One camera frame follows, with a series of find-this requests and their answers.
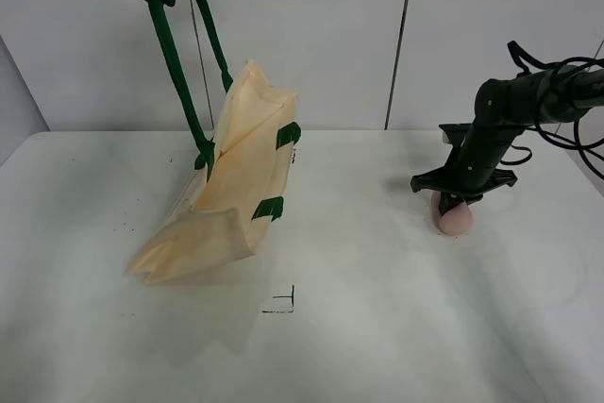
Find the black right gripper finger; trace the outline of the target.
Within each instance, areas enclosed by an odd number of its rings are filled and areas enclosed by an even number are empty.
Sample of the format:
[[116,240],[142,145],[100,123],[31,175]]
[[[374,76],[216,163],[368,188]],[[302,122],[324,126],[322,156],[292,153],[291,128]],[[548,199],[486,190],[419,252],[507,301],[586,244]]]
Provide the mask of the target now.
[[465,219],[467,217],[467,204],[455,194],[441,194],[438,210],[440,215],[447,219]]

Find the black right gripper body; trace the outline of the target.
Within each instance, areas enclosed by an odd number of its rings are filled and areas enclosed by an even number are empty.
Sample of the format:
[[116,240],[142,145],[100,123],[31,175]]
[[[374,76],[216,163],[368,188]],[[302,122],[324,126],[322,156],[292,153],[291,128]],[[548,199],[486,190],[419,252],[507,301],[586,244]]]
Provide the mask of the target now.
[[483,195],[502,186],[513,186],[517,176],[498,167],[518,136],[511,126],[442,124],[444,141],[452,146],[445,164],[411,178],[411,189],[440,192],[445,202],[478,202]]

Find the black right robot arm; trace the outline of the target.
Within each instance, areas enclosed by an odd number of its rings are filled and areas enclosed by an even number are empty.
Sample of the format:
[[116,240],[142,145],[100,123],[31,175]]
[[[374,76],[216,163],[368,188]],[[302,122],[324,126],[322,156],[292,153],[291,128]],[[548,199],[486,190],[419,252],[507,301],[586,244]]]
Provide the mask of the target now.
[[543,71],[514,79],[489,79],[475,99],[470,124],[443,124],[444,141],[452,146],[445,164],[411,178],[411,190],[440,195],[438,210],[445,214],[461,203],[478,202],[517,177],[503,170],[503,158],[513,141],[530,128],[575,123],[589,109],[603,105],[603,70],[589,71],[603,61],[572,58],[548,64]]

